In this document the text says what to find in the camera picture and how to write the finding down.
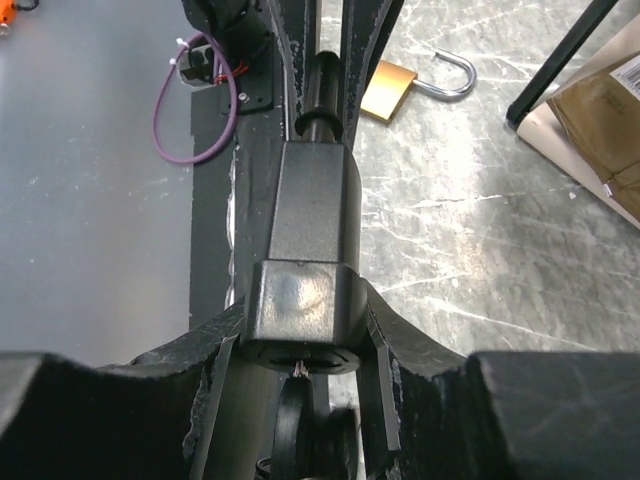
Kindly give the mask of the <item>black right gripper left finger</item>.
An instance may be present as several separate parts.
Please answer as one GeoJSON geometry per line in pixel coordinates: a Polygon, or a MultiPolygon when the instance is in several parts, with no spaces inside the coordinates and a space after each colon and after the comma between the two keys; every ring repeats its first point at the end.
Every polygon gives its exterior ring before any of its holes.
{"type": "Polygon", "coordinates": [[[1,356],[5,479],[251,479],[270,373],[239,353],[244,306],[125,365],[1,356]]]}

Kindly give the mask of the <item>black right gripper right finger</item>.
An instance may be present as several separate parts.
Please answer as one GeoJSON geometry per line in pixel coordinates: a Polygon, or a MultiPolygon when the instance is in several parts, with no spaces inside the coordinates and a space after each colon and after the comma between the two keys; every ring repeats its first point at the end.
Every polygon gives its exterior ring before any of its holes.
{"type": "Polygon", "coordinates": [[[357,373],[370,479],[635,479],[639,357],[459,355],[367,292],[357,373]]]}

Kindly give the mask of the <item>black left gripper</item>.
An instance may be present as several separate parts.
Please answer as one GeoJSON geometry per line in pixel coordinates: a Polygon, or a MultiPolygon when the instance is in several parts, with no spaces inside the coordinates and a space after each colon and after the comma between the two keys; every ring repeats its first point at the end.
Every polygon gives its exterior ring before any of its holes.
{"type": "MultiPolygon", "coordinates": [[[[321,1],[268,0],[283,66],[285,139],[300,137],[295,123],[304,110],[307,71],[320,38],[321,1]]],[[[353,149],[362,98],[377,68],[404,0],[342,3],[339,102],[342,143],[353,149]]],[[[271,37],[254,1],[182,0],[189,23],[217,41],[225,55],[259,55],[271,37]]]]}

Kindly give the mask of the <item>black-headed key bunch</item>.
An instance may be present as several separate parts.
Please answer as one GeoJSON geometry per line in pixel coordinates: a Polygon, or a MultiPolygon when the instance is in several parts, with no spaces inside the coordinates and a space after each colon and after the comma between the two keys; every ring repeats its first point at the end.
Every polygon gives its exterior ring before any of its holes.
{"type": "Polygon", "coordinates": [[[316,410],[306,365],[298,361],[278,400],[271,455],[256,462],[257,479],[355,479],[358,418],[350,407],[316,410]]]}

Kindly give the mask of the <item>black round padlock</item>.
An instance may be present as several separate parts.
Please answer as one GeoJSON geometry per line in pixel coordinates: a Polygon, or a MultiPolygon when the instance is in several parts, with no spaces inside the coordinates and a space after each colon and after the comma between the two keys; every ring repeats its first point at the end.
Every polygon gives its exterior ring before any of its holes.
{"type": "Polygon", "coordinates": [[[312,373],[360,365],[367,292],[359,275],[361,178],[343,144],[339,57],[311,63],[299,139],[281,154],[267,255],[253,270],[241,346],[274,370],[312,373]]]}

